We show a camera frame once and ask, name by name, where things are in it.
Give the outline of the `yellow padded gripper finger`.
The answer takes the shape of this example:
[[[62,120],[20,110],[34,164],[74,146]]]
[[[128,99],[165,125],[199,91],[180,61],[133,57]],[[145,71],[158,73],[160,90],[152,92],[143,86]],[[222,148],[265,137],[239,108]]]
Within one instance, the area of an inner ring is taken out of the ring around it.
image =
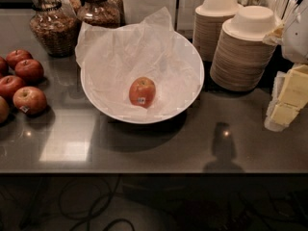
[[[281,45],[283,36],[283,25],[279,25],[267,33],[263,38],[263,43],[271,46]]]
[[[278,71],[271,97],[264,125],[268,130],[281,132],[308,104],[308,65],[294,64],[287,72]]]

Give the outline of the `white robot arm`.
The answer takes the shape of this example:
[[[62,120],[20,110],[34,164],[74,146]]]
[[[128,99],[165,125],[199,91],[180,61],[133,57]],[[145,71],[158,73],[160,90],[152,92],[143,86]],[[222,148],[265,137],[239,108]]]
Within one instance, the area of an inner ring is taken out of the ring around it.
[[[308,104],[308,0],[302,0],[263,42],[280,45],[282,57],[294,64],[286,73],[277,72],[264,122],[267,129],[281,132]]]

